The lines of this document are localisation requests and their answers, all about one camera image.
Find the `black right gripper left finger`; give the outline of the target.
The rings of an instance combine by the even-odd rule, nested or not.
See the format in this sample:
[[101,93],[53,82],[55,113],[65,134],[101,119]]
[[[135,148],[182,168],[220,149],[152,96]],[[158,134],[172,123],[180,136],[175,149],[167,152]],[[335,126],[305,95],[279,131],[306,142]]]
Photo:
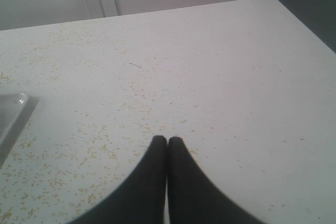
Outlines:
[[123,183],[73,223],[163,223],[166,173],[167,140],[154,136]]

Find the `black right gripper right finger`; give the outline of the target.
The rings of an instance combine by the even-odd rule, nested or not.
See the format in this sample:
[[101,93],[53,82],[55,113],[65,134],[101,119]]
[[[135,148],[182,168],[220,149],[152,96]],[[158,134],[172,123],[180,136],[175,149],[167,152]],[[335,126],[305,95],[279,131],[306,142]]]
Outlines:
[[262,223],[208,179],[180,137],[169,139],[168,157],[170,223]]

